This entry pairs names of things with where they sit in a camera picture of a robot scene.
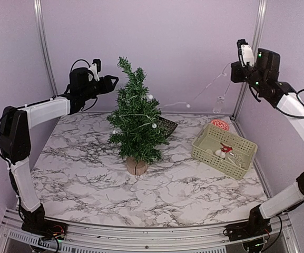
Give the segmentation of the white ball string lights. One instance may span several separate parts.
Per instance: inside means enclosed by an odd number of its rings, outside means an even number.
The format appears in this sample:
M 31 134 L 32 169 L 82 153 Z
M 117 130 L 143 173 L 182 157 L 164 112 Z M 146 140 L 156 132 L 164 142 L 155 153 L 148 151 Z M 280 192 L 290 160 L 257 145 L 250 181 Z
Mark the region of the white ball string lights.
M 221 76 L 227 76 L 227 73 L 225 72 L 225 69 L 228 67 L 228 65 L 229 64 L 231 64 L 231 62 L 229 62 L 224 68 L 223 68 L 223 70 L 221 71 L 221 73 L 217 76 L 217 77 L 215 77 L 202 91 L 200 91 L 194 98 L 193 98 L 193 101 L 195 101 L 211 84 L 213 84 L 213 82 L 215 81 L 215 80 L 217 80 L 219 77 L 221 77 Z M 177 104 L 185 104 L 185 106 L 187 107 L 187 108 L 190 108 L 191 107 L 191 105 L 190 105 L 190 103 L 188 103 L 188 102 L 176 102 L 176 103 L 172 103 L 172 104 L 165 104 L 165 105 L 163 105 L 163 106 L 161 106 L 160 107 L 160 109 L 163 109 L 163 108 L 165 108 L 165 107 L 169 107 L 169 106 L 175 106 L 175 105 L 177 105 Z M 143 126 L 145 126 L 145 125 L 151 125 L 151 127 L 153 128 L 153 129 L 155 129 L 155 128 L 157 128 L 158 126 L 157 126 L 157 124 L 156 124 L 156 116 L 154 116 L 154 117 L 152 117 L 152 119 L 151 119 L 151 122 L 148 122 L 148 123 L 146 123 L 146 124 L 143 124 L 143 125 L 141 125 L 141 126 L 139 126 L 138 128 L 141 128 L 141 127 L 143 127 Z

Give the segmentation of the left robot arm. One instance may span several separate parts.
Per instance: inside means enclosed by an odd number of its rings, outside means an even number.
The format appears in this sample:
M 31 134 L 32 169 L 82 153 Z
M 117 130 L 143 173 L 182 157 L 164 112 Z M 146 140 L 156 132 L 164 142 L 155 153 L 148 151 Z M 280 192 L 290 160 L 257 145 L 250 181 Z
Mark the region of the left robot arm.
M 48 100 L 7 106 L 0 118 L 0 157 L 8 165 L 12 187 L 19 199 L 23 225 L 39 235 L 46 234 L 50 223 L 45 219 L 30 173 L 30 130 L 44 122 L 82 111 L 88 100 L 115 90 L 119 78 L 99 77 L 97 67 L 79 67 L 70 71 L 70 82 L 63 94 Z

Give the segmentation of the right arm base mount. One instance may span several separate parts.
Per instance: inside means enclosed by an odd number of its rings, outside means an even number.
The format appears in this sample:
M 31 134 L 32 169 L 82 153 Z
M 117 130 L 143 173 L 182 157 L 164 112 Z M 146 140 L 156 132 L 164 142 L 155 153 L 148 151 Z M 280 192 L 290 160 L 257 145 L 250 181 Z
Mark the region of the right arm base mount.
M 250 210 L 248 221 L 229 224 L 225 227 L 223 234 L 229 238 L 229 241 L 248 239 L 272 232 L 270 219 L 262 216 L 259 207 L 257 205 Z

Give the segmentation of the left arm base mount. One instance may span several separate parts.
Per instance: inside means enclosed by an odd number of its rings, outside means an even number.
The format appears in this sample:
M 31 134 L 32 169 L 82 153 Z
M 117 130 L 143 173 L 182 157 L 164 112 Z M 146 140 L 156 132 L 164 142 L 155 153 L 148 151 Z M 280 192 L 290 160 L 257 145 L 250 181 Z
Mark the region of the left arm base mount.
M 67 224 L 46 219 L 42 204 L 34 212 L 27 211 L 20 205 L 18 214 L 23 221 L 22 230 L 26 232 L 35 233 L 45 238 L 65 237 Z

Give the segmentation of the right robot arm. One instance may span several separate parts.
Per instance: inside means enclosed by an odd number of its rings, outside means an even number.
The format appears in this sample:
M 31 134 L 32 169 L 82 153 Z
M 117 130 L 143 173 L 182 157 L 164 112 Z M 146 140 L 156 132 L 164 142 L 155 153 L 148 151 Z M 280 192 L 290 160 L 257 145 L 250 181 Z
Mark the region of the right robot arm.
M 280 55 L 259 49 L 254 54 L 248 44 L 238 46 L 238 61 L 231 64 L 231 81 L 246 83 L 253 97 L 260 102 L 266 100 L 274 109 L 283 114 L 304 142 L 304 103 L 289 83 L 278 80 Z M 304 202 L 304 172 L 293 184 L 266 202 L 253 208 L 244 231 L 249 236 L 260 232 L 266 221 Z

